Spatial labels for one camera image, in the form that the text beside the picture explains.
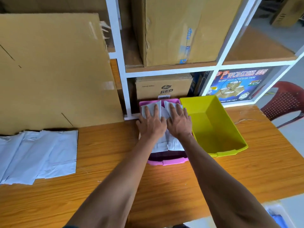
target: pink plastic tray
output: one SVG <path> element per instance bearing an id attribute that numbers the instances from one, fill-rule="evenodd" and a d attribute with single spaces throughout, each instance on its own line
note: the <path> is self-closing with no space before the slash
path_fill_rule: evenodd
<path id="1" fill-rule="evenodd" d="M 141 110 L 141 107 L 143 105 L 147 105 L 147 104 L 150 104 L 150 103 L 156 103 L 158 101 L 162 101 L 162 106 L 163 107 L 165 107 L 164 101 L 168 101 L 168 102 L 171 102 L 171 103 L 179 103 L 180 104 L 180 100 L 178 98 L 161 99 L 161 100 L 153 100 L 153 101 L 141 101 L 141 102 L 139 102 L 140 110 Z M 175 159 L 170 159 L 170 160 L 163 160 L 163 161 L 151 161 L 151 160 L 148 160 L 147 163 L 150 164 L 150 165 L 152 165 L 152 166 L 157 166 L 157 165 L 167 166 L 167 165 L 181 164 L 181 163 L 184 163 L 184 162 L 186 162 L 188 160 L 189 160 L 188 158 L 180 157 L 180 158 L 175 158 Z"/>

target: wooden tabletop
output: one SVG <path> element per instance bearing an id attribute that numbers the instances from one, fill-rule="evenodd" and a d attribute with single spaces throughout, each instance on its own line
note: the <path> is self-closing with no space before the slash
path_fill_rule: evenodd
<path id="1" fill-rule="evenodd" d="M 249 148 L 216 161 L 261 203 L 304 193 L 304 159 L 263 113 L 256 106 L 226 111 Z M 62 227 L 137 140 L 135 121 L 80 128 L 76 174 L 0 186 L 1 227 Z M 186 162 L 146 165 L 128 221 L 163 228 L 209 215 Z"/>

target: red plastic chair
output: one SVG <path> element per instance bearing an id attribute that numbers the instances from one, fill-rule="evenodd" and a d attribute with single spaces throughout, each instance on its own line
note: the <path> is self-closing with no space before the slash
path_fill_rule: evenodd
<path id="1" fill-rule="evenodd" d="M 269 120 L 274 120 L 282 115 L 301 111 L 299 116 L 283 123 L 277 128 L 295 122 L 304 117 L 304 89 L 296 84 L 287 81 L 278 81 L 274 86 L 278 88 L 275 96 L 268 102 L 261 111 Z"/>

